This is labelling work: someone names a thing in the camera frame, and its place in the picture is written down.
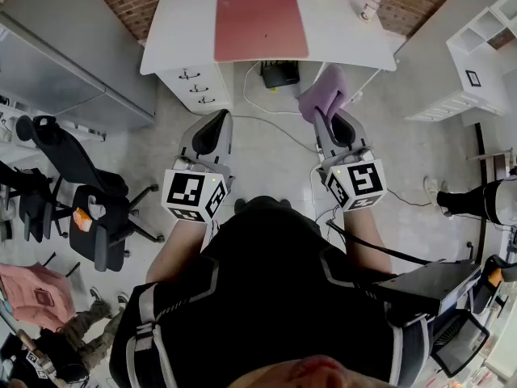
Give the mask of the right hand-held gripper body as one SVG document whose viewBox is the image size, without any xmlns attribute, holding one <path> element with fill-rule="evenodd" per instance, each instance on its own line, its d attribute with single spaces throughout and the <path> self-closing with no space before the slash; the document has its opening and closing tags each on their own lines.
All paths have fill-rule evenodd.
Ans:
<svg viewBox="0 0 517 388">
<path fill-rule="evenodd" d="M 387 193 L 382 162 L 369 147 L 327 158 L 317 173 L 343 212 L 372 207 Z"/>
</svg>

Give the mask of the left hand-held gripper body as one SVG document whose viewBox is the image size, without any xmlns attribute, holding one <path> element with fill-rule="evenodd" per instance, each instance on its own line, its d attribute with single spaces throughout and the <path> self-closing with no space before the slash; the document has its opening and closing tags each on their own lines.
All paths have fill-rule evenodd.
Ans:
<svg viewBox="0 0 517 388">
<path fill-rule="evenodd" d="M 233 181 L 227 166 L 178 156 L 165 172 L 161 205 L 179 220 L 209 223 Z"/>
</svg>

